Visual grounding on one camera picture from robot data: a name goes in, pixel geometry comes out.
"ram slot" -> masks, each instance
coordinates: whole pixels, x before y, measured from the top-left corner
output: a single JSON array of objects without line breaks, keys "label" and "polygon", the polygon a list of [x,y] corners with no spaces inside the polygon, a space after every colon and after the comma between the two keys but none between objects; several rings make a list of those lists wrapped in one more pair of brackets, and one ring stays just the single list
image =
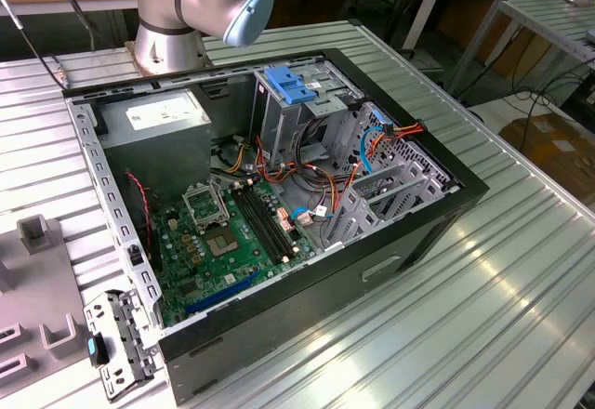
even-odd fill
[{"label": "ram slot", "polygon": [[283,262],[284,257],[294,254],[281,229],[272,221],[264,204],[252,190],[234,191],[231,196],[275,265]]},{"label": "ram slot", "polygon": [[294,252],[291,247],[291,244],[289,244],[289,242],[285,238],[283,232],[281,231],[281,228],[279,228],[279,225],[277,225],[275,221],[272,219],[265,205],[260,201],[260,199],[254,193],[253,190],[249,190],[246,196],[250,204],[257,211],[257,214],[263,216],[261,218],[261,223],[263,223],[269,231],[267,233],[271,236],[274,243],[283,252],[284,256],[292,257],[294,255]]}]

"cardboard box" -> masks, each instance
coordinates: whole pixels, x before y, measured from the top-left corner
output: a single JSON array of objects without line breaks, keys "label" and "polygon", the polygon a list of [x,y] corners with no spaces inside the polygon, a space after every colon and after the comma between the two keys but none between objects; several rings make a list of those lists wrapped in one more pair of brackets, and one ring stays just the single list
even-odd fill
[{"label": "cardboard box", "polygon": [[[525,123],[513,121],[500,137],[518,149]],[[595,143],[558,114],[531,118],[522,152],[585,205],[595,204]]]}]

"green circuit board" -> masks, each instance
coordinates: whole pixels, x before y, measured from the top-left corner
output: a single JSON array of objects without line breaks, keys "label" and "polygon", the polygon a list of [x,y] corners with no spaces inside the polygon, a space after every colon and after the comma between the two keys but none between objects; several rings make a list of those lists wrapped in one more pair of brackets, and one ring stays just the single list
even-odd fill
[{"label": "green circuit board", "polygon": [[[256,183],[253,191],[263,202],[281,206],[268,183]],[[308,239],[295,229],[293,238],[285,237],[298,252],[288,263],[275,264],[242,215],[240,206],[233,201],[231,192],[222,191],[221,197],[230,214],[226,226],[215,225],[213,229],[198,231],[181,198],[179,203],[153,215],[162,258],[162,268],[155,274],[163,294],[160,309],[165,326],[186,319],[189,315],[185,307],[201,299],[212,297],[241,281],[260,284],[315,256]],[[198,213],[203,217],[203,211],[213,210],[212,203],[208,193],[192,197],[194,215]],[[171,224],[172,217],[176,217],[175,224]],[[280,225],[276,216],[271,217]]]}]

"gray plastic block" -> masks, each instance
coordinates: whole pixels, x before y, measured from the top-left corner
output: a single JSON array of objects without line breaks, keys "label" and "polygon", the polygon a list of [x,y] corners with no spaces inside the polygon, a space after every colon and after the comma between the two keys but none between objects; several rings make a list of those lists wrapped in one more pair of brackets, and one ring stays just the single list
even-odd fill
[{"label": "gray plastic block", "polygon": [[0,295],[0,399],[87,356],[83,302],[60,224],[35,216],[17,228],[0,234],[0,280],[10,285]]},{"label": "gray plastic block", "polygon": [[10,271],[2,263],[0,258],[0,296],[12,289],[12,282],[10,281]]},{"label": "gray plastic block", "polygon": [[22,379],[34,370],[34,362],[24,353],[0,363],[0,386]]},{"label": "gray plastic block", "polygon": [[7,350],[29,339],[31,339],[31,334],[22,328],[19,323],[0,328],[0,351]]},{"label": "gray plastic block", "polygon": [[70,355],[84,346],[81,331],[70,313],[66,313],[66,324],[68,325],[68,335],[62,338],[47,328],[44,323],[39,325],[44,349],[48,350],[57,360]]},{"label": "gray plastic block", "polygon": [[44,216],[37,215],[17,222],[20,241],[29,254],[40,253],[52,246],[52,236]]}]

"aluminum work table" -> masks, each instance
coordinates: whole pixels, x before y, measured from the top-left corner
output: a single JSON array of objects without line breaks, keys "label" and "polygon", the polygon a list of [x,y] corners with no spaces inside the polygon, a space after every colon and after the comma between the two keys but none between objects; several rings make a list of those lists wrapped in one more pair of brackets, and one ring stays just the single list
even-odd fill
[{"label": "aluminum work table", "polygon": [[[217,63],[338,47],[490,187],[398,278],[183,407],[573,407],[595,379],[595,216],[375,38],[346,21],[272,30]],[[61,58],[75,86],[139,76],[123,49]],[[58,218],[83,300],[127,287],[60,98],[0,64],[0,231]],[[113,407],[173,407],[165,372]],[[1,408],[108,407],[81,361]]]}]

